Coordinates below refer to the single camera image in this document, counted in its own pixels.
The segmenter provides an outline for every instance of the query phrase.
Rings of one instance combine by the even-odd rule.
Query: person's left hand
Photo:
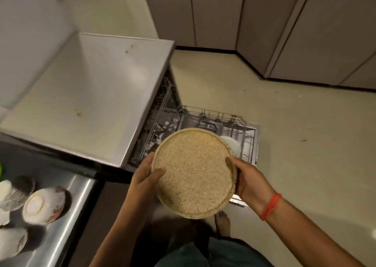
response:
[[[155,194],[159,179],[166,173],[163,169],[151,172],[154,152],[150,153],[140,164],[132,177],[127,197],[118,216],[122,221],[138,223],[141,230],[145,224],[148,209]]]

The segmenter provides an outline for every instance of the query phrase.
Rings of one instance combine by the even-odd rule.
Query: white dishwasher top surface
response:
[[[121,166],[173,48],[173,41],[75,34],[8,112],[0,130]]]

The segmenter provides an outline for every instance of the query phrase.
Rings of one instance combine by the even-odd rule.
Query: person's right hand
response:
[[[276,193],[264,175],[253,165],[239,158],[231,157],[240,169],[236,194],[260,215]]]

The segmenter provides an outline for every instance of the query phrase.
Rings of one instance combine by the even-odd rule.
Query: teal clothing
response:
[[[208,258],[193,242],[163,257],[156,267],[273,267],[250,246],[224,239],[209,238]]]

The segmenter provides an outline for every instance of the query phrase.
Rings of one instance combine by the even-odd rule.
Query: cabinet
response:
[[[243,0],[192,0],[196,46],[235,50]]]
[[[375,13],[376,0],[307,0],[270,77],[340,84],[376,50]]]
[[[340,85],[376,90],[376,55],[374,54]]]
[[[195,46],[191,0],[147,0],[160,39]]]
[[[244,0],[237,51],[264,74],[297,0]]]
[[[243,0],[147,0],[158,36],[181,46],[234,50]]]

